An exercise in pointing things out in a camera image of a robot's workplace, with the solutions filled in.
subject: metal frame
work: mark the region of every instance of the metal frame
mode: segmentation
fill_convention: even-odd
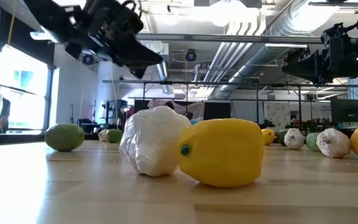
[[[111,83],[111,80],[103,80],[103,83]],[[310,102],[310,115],[313,119],[313,107],[312,107],[312,103],[320,103],[318,101],[313,101],[313,100],[302,100],[301,99],[301,88],[302,87],[313,87],[314,85],[310,85],[310,84],[277,84],[277,83],[216,83],[216,82],[182,82],[182,81],[140,81],[140,80],[130,80],[130,81],[125,81],[125,80],[117,80],[114,81],[114,83],[143,83],[143,101],[145,101],[146,99],[160,99],[160,100],[186,100],[186,102],[188,102],[188,90],[189,90],[189,85],[209,85],[209,86],[219,86],[219,85],[239,85],[239,86],[254,86],[255,87],[255,95],[256,95],[256,99],[233,99],[233,98],[228,98],[228,99],[224,99],[224,98],[218,98],[218,99],[210,99],[211,101],[256,101],[256,115],[257,115],[257,123],[259,124],[259,102],[265,102],[265,101],[276,101],[276,102],[298,102],[299,103],[299,120],[302,123],[302,102]],[[181,85],[186,85],[186,89],[187,89],[187,93],[186,93],[186,98],[146,98],[145,94],[146,94],[146,85],[147,84],[160,84],[160,85],[173,85],[173,84],[181,84]],[[260,100],[259,99],[259,87],[265,88],[266,86],[274,86],[274,87],[278,87],[278,86],[294,86],[294,87],[298,87],[298,100]],[[358,85],[319,85],[319,87],[346,87],[346,88],[358,88]]]
[[[42,127],[42,131],[46,131],[49,128],[50,103],[52,97],[52,80],[53,80],[54,71],[55,68],[48,67],[47,92],[44,96],[45,99],[44,126]]]
[[[321,44],[319,37],[274,37],[257,35],[137,34],[138,40],[195,41],[258,44]]]

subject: wooden table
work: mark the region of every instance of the wooden table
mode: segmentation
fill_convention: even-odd
[[[358,223],[358,158],[269,146],[254,184],[217,189],[136,175],[109,143],[0,146],[0,223]]]

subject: person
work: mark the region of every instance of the person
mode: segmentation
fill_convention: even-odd
[[[10,113],[11,113],[11,102],[5,98],[2,98],[2,111],[0,115],[0,134],[5,134],[6,131],[8,130]]]

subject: metal rack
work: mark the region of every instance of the metal rack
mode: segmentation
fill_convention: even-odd
[[[111,80],[103,80],[103,83],[111,83]],[[116,80],[114,81],[114,83],[138,83],[138,84],[143,84],[143,100],[146,100],[147,98],[145,97],[146,94],[146,85],[147,84],[159,84],[159,85],[174,85],[174,84],[179,84],[179,85],[186,85],[186,98],[160,98],[162,99],[173,99],[173,100],[186,100],[188,101],[188,90],[189,90],[189,85],[205,85],[205,86],[219,86],[219,85],[240,85],[240,86],[253,86],[255,87],[255,95],[256,95],[256,99],[235,99],[235,98],[225,98],[225,99],[210,99],[210,100],[214,100],[214,101],[255,101],[256,102],[256,112],[258,114],[259,112],[259,102],[265,102],[265,101],[278,101],[278,102],[299,102],[299,120],[302,121],[302,107],[301,107],[301,103],[302,102],[310,102],[311,104],[317,103],[318,101],[313,101],[313,100],[302,100],[301,99],[301,89],[302,87],[346,87],[346,88],[358,88],[358,85],[310,85],[310,84],[286,84],[286,83],[233,83],[233,82],[184,82],[184,81],[142,81],[142,80]],[[259,88],[264,88],[265,86],[271,86],[271,87],[297,87],[298,88],[298,100],[260,100],[259,99]]]

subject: window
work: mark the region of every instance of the window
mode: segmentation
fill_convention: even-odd
[[[37,95],[47,92],[48,67],[25,53],[3,47],[0,53],[0,84]]]
[[[19,89],[2,87],[5,99],[11,102],[9,129],[43,128],[47,80],[45,63],[12,47],[2,48],[0,84]]]

